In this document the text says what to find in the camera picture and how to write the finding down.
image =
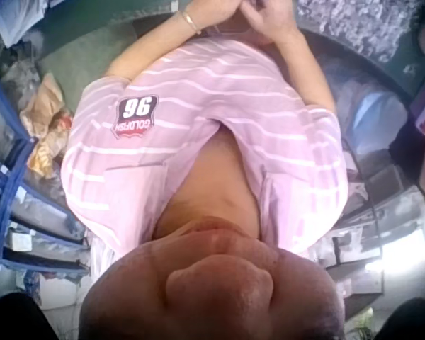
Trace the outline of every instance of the metal rack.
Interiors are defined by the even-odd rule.
[[[63,256],[58,259],[56,252],[50,258],[36,256],[32,253],[13,251],[8,246],[7,238],[9,238],[10,233],[18,232],[29,234],[32,238],[38,239],[44,244],[47,242],[50,244],[48,249],[61,247],[64,249],[64,254],[71,252],[71,258],[89,249],[84,239],[85,226],[77,221],[69,208],[34,188],[30,181],[24,178],[28,171],[26,166],[28,158],[38,141],[31,138],[22,126],[18,114],[3,92],[1,83],[0,116],[13,133],[12,148],[6,159],[0,159],[0,266],[6,266],[14,270],[56,273],[57,275],[66,275],[71,278],[78,278],[88,274],[89,269],[83,266],[79,259],[65,261]],[[63,216],[66,215],[67,224],[76,225],[76,228],[74,228],[76,230],[66,227],[65,234],[60,235],[56,232],[51,232],[50,228],[42,228],[21,216],[17,216],[13,213],[13,202],[19,191],[23,191],[26,195],[32,196],[33,199],[55,209]]]

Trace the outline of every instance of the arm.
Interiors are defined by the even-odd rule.
[[[264,0],[257,11],[244,0],[241,10],[250,25],[272,39],[285,60],[293,87],[306,105],[319,105],[335,112],[335,101],[315,56],[296,26],[291,0]]]
[[[242,0],[193,0],[186,8],[199,30],[230,18]],[[175,50],[196,34],[196,30],[177,13],[139,38],[109,66],[106,76],[133,80],[149,65]]]

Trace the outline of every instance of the light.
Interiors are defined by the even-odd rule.
[[[369,263],[365,266],[367,271],[381,271],[386,273],[403,273],[425,260],[425,240],[423,232],[419,229],[389,243],[382,248],[382,260]]]

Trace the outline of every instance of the green floor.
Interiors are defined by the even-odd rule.
[[[38,62],[40,73],[52,72],[63,90],[67,107],[75,112],[86,85],[136,40],[131,23],[106,26],[88,33]]]

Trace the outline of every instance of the clothing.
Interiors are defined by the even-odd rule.
[[[143,102],[137,111],[133,98]],[[106,77],[85,89],[62,165],[70,208],[124,256],[152,239],[221,124],[242,153],[263,242],[300,253],[332,228],[348,188],[336,116],[305,106],[264,54],[211,38],[186,43],[134,81]]]

